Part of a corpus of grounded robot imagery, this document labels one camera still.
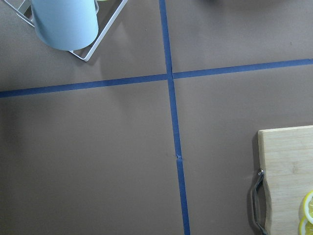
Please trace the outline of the light blue cup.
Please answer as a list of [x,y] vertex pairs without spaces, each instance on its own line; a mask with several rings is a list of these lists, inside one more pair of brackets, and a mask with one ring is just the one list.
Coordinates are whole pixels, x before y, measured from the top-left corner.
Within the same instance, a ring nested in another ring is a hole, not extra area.
[[98,34],[93,0],[32,0],[37,36],[59,50],[78,50],[90,45]]

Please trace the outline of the bamboo cutting board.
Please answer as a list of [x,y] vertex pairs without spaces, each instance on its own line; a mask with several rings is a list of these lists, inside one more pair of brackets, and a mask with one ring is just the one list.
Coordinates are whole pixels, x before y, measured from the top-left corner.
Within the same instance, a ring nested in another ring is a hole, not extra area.
[[297,235],[303,200],[313,189],[313,127],[258,131],[264,171],[265,229],[271,235]]

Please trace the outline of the lower lemon slice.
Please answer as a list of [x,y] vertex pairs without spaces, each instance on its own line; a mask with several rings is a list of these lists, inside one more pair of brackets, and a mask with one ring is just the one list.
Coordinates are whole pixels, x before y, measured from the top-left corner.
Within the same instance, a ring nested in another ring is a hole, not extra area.
[[299,235],[313,235],[313,225],[307,220],[305,216],[301,219],[299,223],[298,234]]

